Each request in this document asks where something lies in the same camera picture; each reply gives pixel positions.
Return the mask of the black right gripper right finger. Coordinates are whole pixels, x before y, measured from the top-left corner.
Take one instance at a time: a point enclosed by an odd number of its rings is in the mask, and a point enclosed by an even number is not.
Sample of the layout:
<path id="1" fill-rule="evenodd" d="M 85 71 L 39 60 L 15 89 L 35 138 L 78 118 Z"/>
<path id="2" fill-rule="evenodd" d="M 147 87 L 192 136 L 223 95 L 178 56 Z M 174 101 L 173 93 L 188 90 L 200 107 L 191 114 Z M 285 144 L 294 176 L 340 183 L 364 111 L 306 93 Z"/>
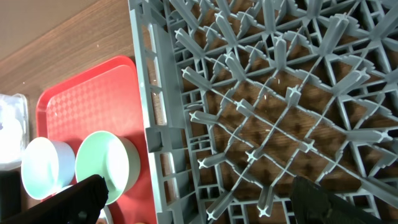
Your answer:
<path id="1" fill-rule="evenodd" d="M 297 224 L 383 224 L 310 180 L 296 176 L 290 200 Z"/>

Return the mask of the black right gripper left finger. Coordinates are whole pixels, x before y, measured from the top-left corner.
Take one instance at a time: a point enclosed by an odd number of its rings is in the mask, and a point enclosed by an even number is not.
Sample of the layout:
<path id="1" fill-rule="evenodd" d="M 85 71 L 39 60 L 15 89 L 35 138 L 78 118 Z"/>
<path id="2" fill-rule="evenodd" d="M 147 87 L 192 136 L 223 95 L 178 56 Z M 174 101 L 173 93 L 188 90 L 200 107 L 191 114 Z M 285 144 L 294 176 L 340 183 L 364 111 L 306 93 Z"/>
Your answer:
<path id="1" fill-rule="evenodd" d="M 108 193 L 104 177 L 91 175 L 1 224 L 96 223 Z"/>

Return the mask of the light blue small bowl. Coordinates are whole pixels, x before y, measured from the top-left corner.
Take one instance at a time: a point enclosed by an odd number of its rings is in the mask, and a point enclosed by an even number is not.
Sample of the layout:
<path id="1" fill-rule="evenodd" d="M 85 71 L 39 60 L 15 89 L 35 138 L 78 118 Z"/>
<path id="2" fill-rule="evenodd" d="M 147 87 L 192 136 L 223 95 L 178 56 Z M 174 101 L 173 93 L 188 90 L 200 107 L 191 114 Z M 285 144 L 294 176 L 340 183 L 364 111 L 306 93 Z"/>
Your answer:
<path id="1" fill-rule="evenodd" d="M 30 197 L 42 200 L 68 186 L 75 175 L 75 153 L 65 142 L 37 137 L 22 156 L 21 177 Z"/>

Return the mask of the mint green bowl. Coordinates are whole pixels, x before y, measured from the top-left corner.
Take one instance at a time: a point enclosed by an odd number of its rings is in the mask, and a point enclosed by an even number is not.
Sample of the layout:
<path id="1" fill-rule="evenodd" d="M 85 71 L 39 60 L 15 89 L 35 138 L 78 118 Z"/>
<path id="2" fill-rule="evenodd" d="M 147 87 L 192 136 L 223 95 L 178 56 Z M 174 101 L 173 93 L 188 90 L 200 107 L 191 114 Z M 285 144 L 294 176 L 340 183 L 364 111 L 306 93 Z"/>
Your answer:
<path id="1" fill-rule="evenodd" d="M 80 145 L 75 161 L 77 182 L 98 174 L 108 188 L 106 205 L 117 201 L 139 178 L 141 159 L 128 139 L 108 131 L 96 131 Z"/>

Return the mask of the white paper napkin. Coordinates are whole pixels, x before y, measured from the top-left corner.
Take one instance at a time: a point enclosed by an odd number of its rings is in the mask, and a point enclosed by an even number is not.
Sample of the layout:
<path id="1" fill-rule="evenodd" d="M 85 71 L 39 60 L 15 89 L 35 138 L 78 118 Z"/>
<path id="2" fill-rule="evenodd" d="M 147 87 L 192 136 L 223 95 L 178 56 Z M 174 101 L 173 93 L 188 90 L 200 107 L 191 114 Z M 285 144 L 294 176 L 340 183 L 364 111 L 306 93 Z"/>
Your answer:
<path id="1" fill-rule="evenodd" d="M 1 100 L 1 163 L 20 159 L 22 139 L 23 130 L 15 108 Z"/>

